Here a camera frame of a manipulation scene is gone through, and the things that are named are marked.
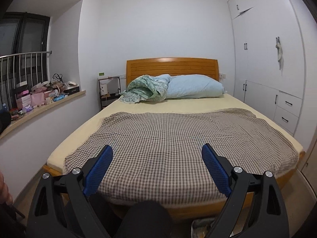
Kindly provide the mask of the person's left hand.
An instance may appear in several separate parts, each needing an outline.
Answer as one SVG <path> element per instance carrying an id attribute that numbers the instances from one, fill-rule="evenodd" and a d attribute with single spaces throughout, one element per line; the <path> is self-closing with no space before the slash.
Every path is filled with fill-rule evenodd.
<path id="1" fill-rule="evenodd" d="M 6 203 L 7 205 L 12 205 L 13 198 L 9 192 L 8 185 L 4 182 L 4 176 L 0 172 L 0 204 Z"/>

